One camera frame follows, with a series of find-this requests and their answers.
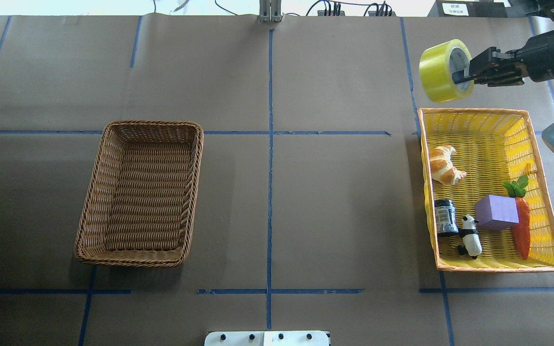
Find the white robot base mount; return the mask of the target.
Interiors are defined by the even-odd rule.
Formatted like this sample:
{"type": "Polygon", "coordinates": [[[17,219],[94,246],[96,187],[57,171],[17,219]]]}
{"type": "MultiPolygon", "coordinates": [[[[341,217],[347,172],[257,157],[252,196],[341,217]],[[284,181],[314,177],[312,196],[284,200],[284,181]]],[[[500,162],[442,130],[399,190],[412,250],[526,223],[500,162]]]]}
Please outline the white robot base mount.
{"type": "Polygon", "coordinates": [[[214,331],[208,333],[205,346],[330,346],[330,333],[302,331],[214,331]]]}

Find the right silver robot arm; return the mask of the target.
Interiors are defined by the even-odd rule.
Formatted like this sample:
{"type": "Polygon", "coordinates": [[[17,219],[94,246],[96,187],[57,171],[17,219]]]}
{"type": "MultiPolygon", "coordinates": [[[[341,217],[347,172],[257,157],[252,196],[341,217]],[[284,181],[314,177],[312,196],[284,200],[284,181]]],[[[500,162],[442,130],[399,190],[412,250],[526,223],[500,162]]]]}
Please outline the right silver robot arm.
{"type": "MultiPolygon", "coordinates": [[[[525,17],[544,17],[554,22],[554,0],[512,0],[509,13],[525,17]]],[[[554,80],[554,30],[530,37],[519,49],[502,52],[490,47],[464,67],[449,73],[454,85],[507,87],[523,85],[528,77],[534,82],[554,80]]],[[[541,137],[554,153],[554,123],[541,137]]]]}

